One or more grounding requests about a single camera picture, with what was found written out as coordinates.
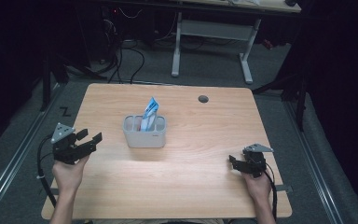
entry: gray floor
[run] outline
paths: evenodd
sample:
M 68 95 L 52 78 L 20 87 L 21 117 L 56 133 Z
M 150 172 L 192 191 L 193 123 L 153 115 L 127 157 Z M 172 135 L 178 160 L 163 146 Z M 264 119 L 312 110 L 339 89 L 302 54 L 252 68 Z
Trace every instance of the gray floor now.
M 210 41 L 222 43 L 221 40 Z M 289 45 L 271 50 L 254 45 L 249 57 L 254 84 L 246 85 L 237 54 L 241 45 L 241 42 L 224 46 L 207 43 L 193 50 L 190 48 L 196 47 L 197 44 L 185 43 L 182 50 L 181 74 L 173 78 L 173 46 L 167 46 L 164 42 L 151 49 L 138 44 L 134 49 L 144 54 L 145 64 L 134 80 L 173 85 L 255 89 L 275 78 L 290 49 Z M 123 50 L 122 62 L 120 77 L 128 80 L 141 65 L 142 57 L 134 51 Z M 69 126 L 74 124 L 86 88 L 94 82 L 101 81 L 71 75 L 67 85 L 56 87 L 56 100 L 46 113 L 39 112 L 42 99 L 42 87 L 39 84 L 34 89 L 33 98 L 12 118 L 0 139 L 0 178 L 5 177 L 6 180 L 5 185 L 0 185 L 0 223 L 47 223 L 40 216 L 46 193 L 36 179 L 36 151 L 40 141 L 54 130 L 57 122 Z M 292 105 L 296 102 L 282 102 L 276 91 L 256 95 L 255 100 L 270 144 L 276 150 L 274 155 L 283 182 L 290 187 L 288 196 L 293 214 L 288 218 L 279 218 L 278 223 L 358 223 L 357 197 L 325 140 L 310 98 L 307 99 L 303 133 L 296 129 L 291 116 Z M 33 126 L 36 121 L 40 121 L 40 126 Z M 311 159 L 305 150 L 306 147 L 311 151 Z M 43 151 L 43 154 L 49 153 L 49 144 L 43 147 Z M 327 186 L 324 191 L 318 188 L 320 183 L 315 178 L 315 167 L 312 167 L 310 162 L 313 159 L 317 163 L 317 172 L 322 174 Z M 52 163 L 51 157 L 47 157 L 43 163 L 48 181 L 52 180 Z M 321 199 L 326 196 L 326 192 L 338 210 L 338 214 L 333 215 L 333 218 L 329 215 L 329 206 Z M 255 222 L 252 219 L 239 219 L 235 223 Z

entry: plastic bin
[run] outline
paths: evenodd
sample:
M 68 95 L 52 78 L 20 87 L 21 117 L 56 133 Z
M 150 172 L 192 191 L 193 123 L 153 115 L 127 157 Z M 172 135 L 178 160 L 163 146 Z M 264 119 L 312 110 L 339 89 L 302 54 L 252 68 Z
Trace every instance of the plastic bin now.
M 123 121 L 123 133 L 129 147 L 164 147 L 167 122 L 157 115 L 152 130 L 140 132 L 141 115 L 129 115 Z

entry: wooden table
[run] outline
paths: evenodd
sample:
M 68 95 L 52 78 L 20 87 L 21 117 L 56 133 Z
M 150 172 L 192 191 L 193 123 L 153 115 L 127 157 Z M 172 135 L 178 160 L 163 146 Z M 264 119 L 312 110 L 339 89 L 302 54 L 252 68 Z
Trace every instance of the wooden table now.
M 151 96 L 167 120 L 166 145 L 130 148 L 123 119 L 143 114 Z M 85 167 L 74 218 L 255 217 L 244 180 L 228 161 L 228 155 L 242 160 L 242 149 L 253 143 L 269 146 L 248 89 L 91 84 L 75 128 L 89 129 L 85 141 L 102 132 L 103 141 Z M 273 154 L 265 156 L 282 184 Z M 47 199 L 42 217 L 52 212 Z M 291 213 L 286 193 L 278 192 L 278 217 Z

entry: person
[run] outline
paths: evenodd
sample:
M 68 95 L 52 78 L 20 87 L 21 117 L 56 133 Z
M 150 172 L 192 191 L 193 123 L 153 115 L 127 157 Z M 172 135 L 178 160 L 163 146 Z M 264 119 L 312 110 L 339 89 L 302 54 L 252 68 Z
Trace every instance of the person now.
M 56 178 L 59 197 L 51 217 L 51 224 L 64 224 L 72 222 L 74 203 L 77 190 L 83 178 L 84 167 L 90 155 L 80 159 L 75 165 L 55 161 L 52 172 Z M 259 224 L 274 224 L 275 220 L 269 204 L 271 185 L 265 174 L 258 178 L 241 173 L 245 179 L 249 194 L 255 203 L 255 213 Z
M 254 200 L 255 216 L 259 224 L 275 224 L 274 216 L 271 212 L 269 203 L 269 193 L 271 185 L 266 174 L 262 173 L 260 177 L 254 178 L 251 174 L 241 173 L 245 179 L 249 194 Z
M 56 178 L 59 197 L 54 208 L 50 223 L 72 223 L 74 203 L 77 190 L 83 179 L 83 170 L 90 155 L 80 159 L 75 165 L 55 161 L 53 174 Z

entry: aluminum rail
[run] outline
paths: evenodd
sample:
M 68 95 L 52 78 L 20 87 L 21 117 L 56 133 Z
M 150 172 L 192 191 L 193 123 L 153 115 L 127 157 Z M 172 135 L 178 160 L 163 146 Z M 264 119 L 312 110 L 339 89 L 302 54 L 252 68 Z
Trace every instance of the aluminum rail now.
M 291 117 L 291 122 L 293 127 L 296 130 L 297 136 L 301 142 L 304 156 L 306 159 L 306 163 L 308 168 L 310 169 L 310 175 L 313 179 L 316 189 L 318 190 L 319 196 L 321 198 L 322 204 L 324 205 L 324 210 L 328 218 L 330 219 L 330 223 L 334 224 L 341 224 L 344 223 L 339 213 L 339 210 L 336 206 L 334 201 L 333 195 L 330 191 L 330 188 L 327 186 L 326 182 L 324 181 L 324 177 L 322 175 L 321 170 L 312 154 L 312 150 L 310 149 L 310 145 L 307 141 L 307 138 L 303 132 L 298 129 L 296 124 L 296 112 L 292 108 L 290 102 L 283 102 L 283 106 L 287 112 L 287 114 Z
M 13 181 L 14 177 L 16 176 L 17 172 L 19 171 L 25 157 L 27 156 L 30 148 L 31 142 L 34 140 L 37 131 L 40 129 L 44 119 L 46 118 L 49 110 L 54 105 L 54 102 L 60 96 L 64 88 L 64 84 L 57 84 L 53 89 L 52 99 L 50 104 L 47 106 L 45 111 L 41 111 L 36 119 L 34 120 L 33 124 L 29 128 L 27 134 L 22 139 L 19 147 L 17 148 L 16 153 L 14 154 L 13 158 L 9 162 L 7 168 L 0 176 L 0 202 L 2 198 L 5 196 L 5 193 L 10 186 L 11 182 Z

